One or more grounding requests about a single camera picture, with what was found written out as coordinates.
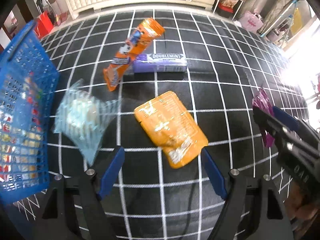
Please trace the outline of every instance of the snack package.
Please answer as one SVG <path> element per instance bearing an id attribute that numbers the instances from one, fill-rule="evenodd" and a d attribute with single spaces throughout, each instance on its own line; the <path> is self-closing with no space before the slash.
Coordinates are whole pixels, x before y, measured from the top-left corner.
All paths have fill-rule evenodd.
<path id="1" fill-rule="evenodd" d="M 164 33 L 164 28 L 153 18 L 143 20 L 130 38 L 119 49 L 108 68 L 103 69 L 109 91 L 116 89 L 125 70 L 155 38 Z"/>
<path id="2" fill-rule="evenodd" d="M 174 169 L 191 162 L 208 145 L 208 139 L 172 91 L 138 106 L 134 115 Z"/>
<path id="3" fill-rule="evenodd" d="M 80 79 L 65 93 L 54 120 L 54 133 L 64 133 L 91 166 L 105 129 L 118 113 L 119 100 L 102 102 L 79 89 Z"/>
<path id="4" fill-rule="evenodd" d="M 258 93 L 252 99 L 252 106 L 260 108 L 262 111 L 275 116 L 272 110 L 269 97 L 263 88 L 259 88 Z M 262 141 L 266 148 L 270 148 L 275 139 L 266 131 L 261 131 Z"/>
<path id="5" fill-rule="evenodd" d="M 132 64 L 134 73 L 185 72 L 186 55 L 177 53 L 140 54 Z"/>

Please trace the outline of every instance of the screw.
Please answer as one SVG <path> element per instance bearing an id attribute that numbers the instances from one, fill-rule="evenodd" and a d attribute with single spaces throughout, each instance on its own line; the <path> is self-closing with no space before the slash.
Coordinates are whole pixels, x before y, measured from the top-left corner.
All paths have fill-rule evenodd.
<path id="1" fill-rule="evenodd" d="M 237 176 L 237 175 L 239 175 L 239 173 L 240 173 L 237 169 L 232 169 L 230 172 L 231 172 L 231 174 L 234 175 L 234 176 Z"/>
<path id="2" fill-rule="evenodd" d="M 95 173 L 95 170 L 94 169 L 88 169 L 86 172 L 85 172 L 87 175 L 91 176 Z"/>
<path id="3" fill-rule="evenodd" d="M 292 151 L 293 144 L 292 143 L 287 143 L 287 148 L 288 148 L 289 151 Z"/>
<path id="4" fill-rule="evenodd" d="M 57 174 L 56 176 L 54 176 L 55 180 L 60 180 L 62 179 L 62 175 L 61 174 Z"/>
<path id="5" fill-rule="evenodd" d="M 268 174 L 264 174 L 264 175 L 263 175 L 263 178 L 264 178 L 266 181 L 271 180 L 271 177 L 270 177 Z"/>

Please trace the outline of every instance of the blue plastic basket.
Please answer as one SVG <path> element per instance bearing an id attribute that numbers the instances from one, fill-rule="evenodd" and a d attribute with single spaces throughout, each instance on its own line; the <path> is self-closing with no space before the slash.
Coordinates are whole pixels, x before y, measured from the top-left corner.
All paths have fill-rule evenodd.
<path id="1" fill-rule="evenodd" d="M 47 131 L 59 73 L 28 23 L 0 56 L 0 200 L 48 187 Z"/>

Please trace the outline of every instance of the orange packet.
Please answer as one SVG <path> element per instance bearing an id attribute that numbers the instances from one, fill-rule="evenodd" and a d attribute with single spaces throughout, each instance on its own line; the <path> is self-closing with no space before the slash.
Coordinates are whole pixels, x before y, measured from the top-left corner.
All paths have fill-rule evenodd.
<path id="1" fill-rule="evenodd" d="M 103 76 L 109 91 L 116 89 L 126 69 L 155 38 L 164 33 L 164 28 L 153 18 L 144 19 L 119 49 Z"/>
<path id="2" fill-rule="evenodd" d="M 208 139 L 172 91 L 138 106 L 134 115 L 174 169 L 191 162 L 208 145 Z"/>

